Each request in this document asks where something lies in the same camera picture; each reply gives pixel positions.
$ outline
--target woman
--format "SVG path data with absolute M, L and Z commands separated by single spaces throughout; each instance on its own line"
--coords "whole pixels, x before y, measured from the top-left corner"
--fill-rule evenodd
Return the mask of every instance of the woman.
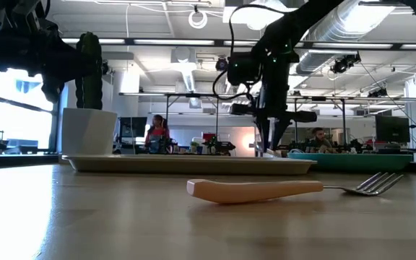
M 145 147 L 149 150 L 149 153 L 165 153 L 166 140 L 169 138 L 170 129 L 168 129 L 166 120 L 160 115 L 155 115 L 152 119 L 152 126 L 145 138 Z

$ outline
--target cactus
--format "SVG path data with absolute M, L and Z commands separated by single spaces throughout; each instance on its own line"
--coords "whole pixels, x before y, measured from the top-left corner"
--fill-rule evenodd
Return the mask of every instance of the cactus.
M 102 109 L 102 48 L 99 38 L 86 32 L 81 35 L 77 44 L 77 49 L 93 57 L 96 60 L 96 70 L 94 74 L 75 80 L 77 85 L 77 107 Z

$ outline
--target wooden table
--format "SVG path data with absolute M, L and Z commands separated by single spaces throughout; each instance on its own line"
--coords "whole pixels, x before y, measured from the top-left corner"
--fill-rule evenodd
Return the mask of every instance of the wooden table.
M 416 175 L 383 197 L 329 190 L 237 206 L 188 196 L 192 177 L 0 169 L 0 259 L 416 260 Z M 355 186 L 367 177 L 299 178 Z

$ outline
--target fork tines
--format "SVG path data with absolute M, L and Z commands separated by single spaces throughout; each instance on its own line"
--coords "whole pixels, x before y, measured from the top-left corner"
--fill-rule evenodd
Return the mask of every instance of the fork tines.
M 360 184 L 356 191 L 377 195 L 382 194 L 394 186 L 402 177 L 403 175 L 397 175 L 396 173 L 377 173 Z

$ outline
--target fork handle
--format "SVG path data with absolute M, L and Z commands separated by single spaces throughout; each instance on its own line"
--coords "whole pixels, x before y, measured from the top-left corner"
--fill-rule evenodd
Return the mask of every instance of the fork handle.
M 187 181 L 187 192 L 199 199 L 219 204 L 257 202 L 284 196 L 318 192 L 320 181 L 280 181 L 268 183 L 220 183 L 202 179 Z

